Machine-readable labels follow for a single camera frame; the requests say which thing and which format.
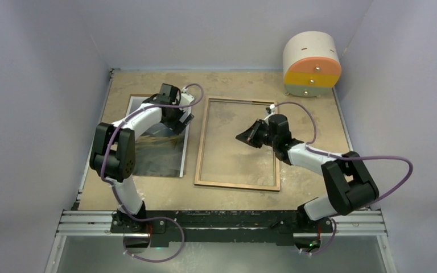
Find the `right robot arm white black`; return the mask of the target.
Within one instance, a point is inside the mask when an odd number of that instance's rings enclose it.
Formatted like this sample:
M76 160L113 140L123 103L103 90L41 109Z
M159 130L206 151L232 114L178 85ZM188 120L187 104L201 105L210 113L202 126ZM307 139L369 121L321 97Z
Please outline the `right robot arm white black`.
M298 207L296 223L303 231L311 231L323 218L345 216L379 197L376 183L358 153L309 151L306 143L292 137L285 115L273 114L266 121L258 119L236 139L254 148L269 146L280 161L323 177L326 195Z

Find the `mountain landscape photo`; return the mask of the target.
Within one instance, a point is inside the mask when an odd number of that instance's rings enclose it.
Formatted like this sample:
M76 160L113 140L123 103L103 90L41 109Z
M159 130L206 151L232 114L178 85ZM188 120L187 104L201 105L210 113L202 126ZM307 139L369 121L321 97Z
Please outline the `mountain landscape photo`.
M148 128L135 140L134 176L184 176L189 127L175 134L162 123Z

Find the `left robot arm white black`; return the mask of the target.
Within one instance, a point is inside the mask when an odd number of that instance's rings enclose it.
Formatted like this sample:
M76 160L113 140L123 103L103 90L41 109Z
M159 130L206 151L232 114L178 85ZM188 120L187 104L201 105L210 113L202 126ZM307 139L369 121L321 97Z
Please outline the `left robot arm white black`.
M135 141L150 127L163 124L175 134L183 132L193 120L187 111L204 97L200 84L199 98L188 93L191 84L178 88L162 84L159 92L145 99L135 111L113 123L97 125L90 152L89 166L112 189L117 211L125 214L125 226L134 233L145 229L149 218L145 203L133 180L136 164Z

